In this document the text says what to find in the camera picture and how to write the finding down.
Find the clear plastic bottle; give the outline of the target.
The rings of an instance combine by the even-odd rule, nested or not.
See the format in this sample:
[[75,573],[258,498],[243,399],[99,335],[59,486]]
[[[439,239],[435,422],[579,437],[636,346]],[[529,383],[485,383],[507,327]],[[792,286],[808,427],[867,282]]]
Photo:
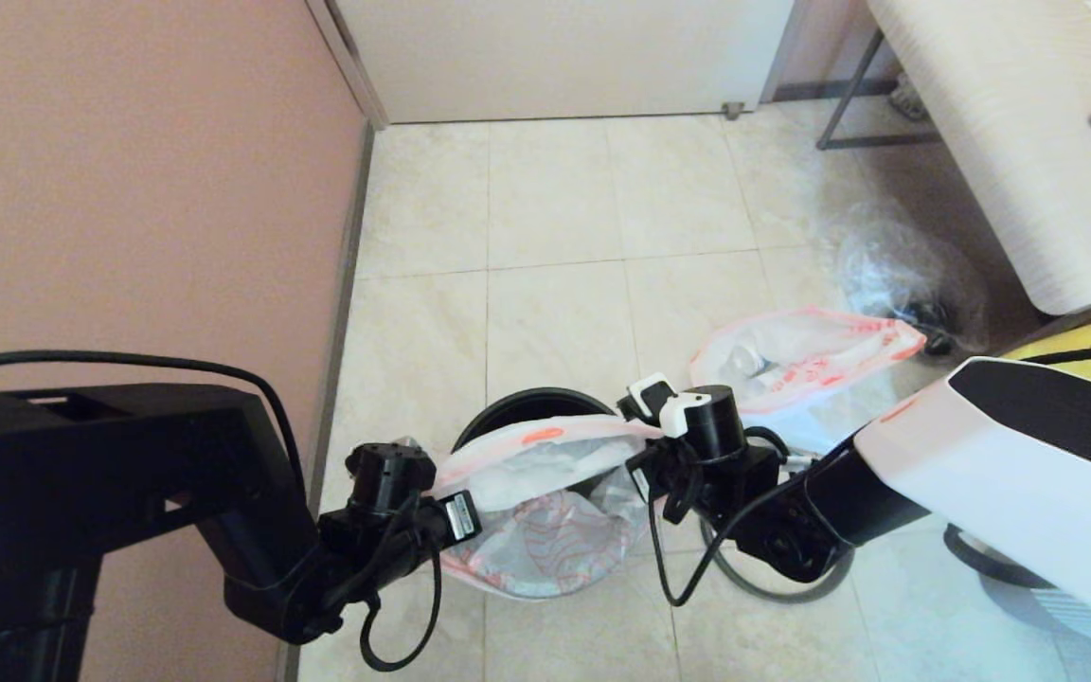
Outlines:
[[784,363],[766,357],[757,346],[750,344],[733,345],[724,363],[727,382],[750,396],[771,392],[784,370]]

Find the pink fabric partition panel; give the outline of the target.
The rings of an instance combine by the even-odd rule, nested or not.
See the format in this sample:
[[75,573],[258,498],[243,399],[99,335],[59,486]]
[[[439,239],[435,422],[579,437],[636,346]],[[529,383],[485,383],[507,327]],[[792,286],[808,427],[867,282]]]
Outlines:
[[0,0],[0,352],[245,368],[312,469],[365,125],[305,0]]

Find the small white grey object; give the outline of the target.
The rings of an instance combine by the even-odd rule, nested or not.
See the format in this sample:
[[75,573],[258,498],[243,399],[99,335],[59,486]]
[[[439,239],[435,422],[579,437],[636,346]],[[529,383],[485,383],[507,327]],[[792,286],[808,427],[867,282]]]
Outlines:
[[887,95],[887,101],[896,113],[901,113],[908,121],[924,122],[928,120],[927,108],[915,89],[912,79],[906,72],[897,74],[895,87]]

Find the beige table with metal legs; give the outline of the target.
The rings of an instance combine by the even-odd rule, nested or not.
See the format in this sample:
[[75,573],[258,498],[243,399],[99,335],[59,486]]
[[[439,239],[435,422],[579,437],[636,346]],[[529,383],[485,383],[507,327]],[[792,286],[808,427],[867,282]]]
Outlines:
[[865,0],[1026,297],[1091,308],[1088,0]]

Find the red-printed trash bag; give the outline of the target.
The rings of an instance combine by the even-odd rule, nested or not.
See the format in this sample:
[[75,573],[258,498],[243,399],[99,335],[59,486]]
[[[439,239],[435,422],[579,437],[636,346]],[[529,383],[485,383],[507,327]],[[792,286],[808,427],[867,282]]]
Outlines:
[[[750,396],[727,382],[736,344],[786,364],[771,392]],[[690,379],[732,388],[745,427],[769,428],[789,448],[823,455],[900,400],[895,370],[923,346],[921,332],[895,319],[796,308],[718,330],[691,358]]]

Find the white red-printed plastic bag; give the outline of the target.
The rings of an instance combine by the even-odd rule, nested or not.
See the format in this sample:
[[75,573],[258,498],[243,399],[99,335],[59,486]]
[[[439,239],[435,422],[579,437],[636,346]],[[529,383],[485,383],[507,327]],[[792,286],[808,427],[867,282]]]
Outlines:
[[479,534],[442,551],[443,571],[521,601],[562,599],[610,577],[648,529],[625,466],[661,436],[616,415],[585,415],[469,441],[440,463],[432,494],[471,494]]

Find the black trash bin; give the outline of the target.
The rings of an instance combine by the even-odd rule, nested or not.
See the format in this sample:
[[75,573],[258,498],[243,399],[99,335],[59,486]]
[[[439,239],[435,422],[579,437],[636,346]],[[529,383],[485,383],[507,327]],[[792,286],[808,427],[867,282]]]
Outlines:
[[558,416],[612,415],[614,410],[588,394],[572,388],[537,387],[508,394],[485,406],[463,428],[449,453],[458,452],[469,441],[509,424],[537,422]]

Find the clear crumpled plastic bag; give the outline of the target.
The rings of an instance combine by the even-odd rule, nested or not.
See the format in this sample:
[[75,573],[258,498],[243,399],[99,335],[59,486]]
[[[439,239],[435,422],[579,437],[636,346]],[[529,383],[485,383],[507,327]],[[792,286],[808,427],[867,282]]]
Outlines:
[[918,330],[922,352],[935,361],[988,348],[990,298],[981,273],[895,200],[836,211],[814,237],[850,310]]

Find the white door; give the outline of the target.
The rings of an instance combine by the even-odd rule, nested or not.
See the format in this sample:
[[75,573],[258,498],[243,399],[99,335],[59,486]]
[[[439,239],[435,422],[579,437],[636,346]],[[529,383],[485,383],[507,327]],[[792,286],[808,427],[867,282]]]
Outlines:
[[796,0],[326,0],[394,124],[753,111]]

